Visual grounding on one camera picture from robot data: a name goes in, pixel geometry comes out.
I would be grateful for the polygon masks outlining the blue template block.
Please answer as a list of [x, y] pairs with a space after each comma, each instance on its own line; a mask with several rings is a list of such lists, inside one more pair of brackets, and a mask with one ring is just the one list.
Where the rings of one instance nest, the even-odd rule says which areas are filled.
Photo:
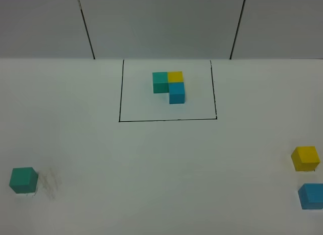
[[170, 104], [185, 103], [185, 85], [183, 82], [169, 83], [169, 103]]

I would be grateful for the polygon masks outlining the green template block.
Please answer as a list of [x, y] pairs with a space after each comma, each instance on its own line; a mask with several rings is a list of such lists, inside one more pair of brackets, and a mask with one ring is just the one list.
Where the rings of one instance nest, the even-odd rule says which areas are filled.
[[167, 72], [153, 72], [153, 93], [168, 93], [169, 82]]

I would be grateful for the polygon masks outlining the yellow template block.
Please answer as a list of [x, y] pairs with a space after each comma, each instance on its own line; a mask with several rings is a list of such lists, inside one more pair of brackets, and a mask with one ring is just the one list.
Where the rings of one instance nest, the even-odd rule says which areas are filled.
[[168, 72], [168, 83], [175, 83], [175, 82], [183, 82], [183, 72], [176, 71], [176, 72]]

